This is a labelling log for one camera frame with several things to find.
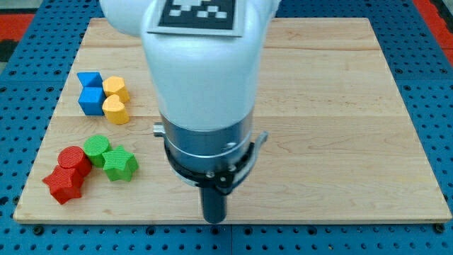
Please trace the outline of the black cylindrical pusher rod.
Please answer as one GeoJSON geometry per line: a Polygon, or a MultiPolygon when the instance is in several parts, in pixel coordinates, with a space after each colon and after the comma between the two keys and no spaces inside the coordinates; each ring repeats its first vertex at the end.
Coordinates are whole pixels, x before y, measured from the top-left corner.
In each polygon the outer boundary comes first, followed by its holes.
{"type": "Polygon", "coordinates": [[[204,219],[210,224],[218,224],[226,217],[227,199],[214,188],[200,188],[200,200],[204,219]]]}

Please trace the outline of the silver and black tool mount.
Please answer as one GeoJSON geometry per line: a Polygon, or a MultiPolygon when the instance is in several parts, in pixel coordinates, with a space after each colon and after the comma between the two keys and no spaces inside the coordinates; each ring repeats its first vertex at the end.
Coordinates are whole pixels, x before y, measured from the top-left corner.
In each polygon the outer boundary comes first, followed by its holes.
{"type": "Polygon", "coordinates": [[[229,195],[246,179],[268,139],[268,132],[263,131],[252,142],[252,131],[252,113],[217,130],[191,130],[165,117],[153,126],[154,136],[164,139],[165,153],[176,176],[222,196],[229,195]]]}

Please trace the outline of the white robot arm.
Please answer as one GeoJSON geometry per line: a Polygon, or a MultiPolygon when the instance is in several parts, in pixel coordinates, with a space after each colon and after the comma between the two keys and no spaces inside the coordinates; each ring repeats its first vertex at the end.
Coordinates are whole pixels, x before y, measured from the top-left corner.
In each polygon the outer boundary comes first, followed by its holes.
{"type": "Polygon", "coordinates": [[[227,196],[251,172],[268,134],[253,138],[261,52],[276,0],[102,0],[103,15],[138,37],[156,90],[175,174],[198,187],[204,219],[226,217],[227,196]]]}

